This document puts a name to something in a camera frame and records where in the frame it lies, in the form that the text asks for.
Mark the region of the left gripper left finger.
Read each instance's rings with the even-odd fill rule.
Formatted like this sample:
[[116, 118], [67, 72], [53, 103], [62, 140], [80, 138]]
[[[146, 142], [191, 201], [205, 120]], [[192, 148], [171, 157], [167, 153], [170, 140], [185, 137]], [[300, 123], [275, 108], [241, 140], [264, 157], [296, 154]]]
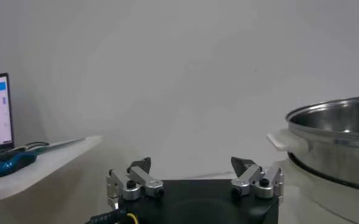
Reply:
[[125, 172], [110, 169], [106, 176], [107, 202], [113, 209], [118, 209], [120, 201], [137, 201], [143, 195], [159, 199], [165, 194], [162, 180], [150, 176], [152, 160], [146, 157], [134, 161]]

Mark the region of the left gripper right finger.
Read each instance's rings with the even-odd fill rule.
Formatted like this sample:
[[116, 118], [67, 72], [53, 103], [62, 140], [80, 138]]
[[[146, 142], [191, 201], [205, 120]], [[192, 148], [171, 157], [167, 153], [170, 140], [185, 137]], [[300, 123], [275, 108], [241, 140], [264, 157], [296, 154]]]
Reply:
[[234, 199], [242, 199], [251, 192], [261, 199], [283, 196], [285, 176], [280, 167], [264, 170], [251, 159], [238, 157], [231, 157], [230, 161], [236, 174], [231, 180]]

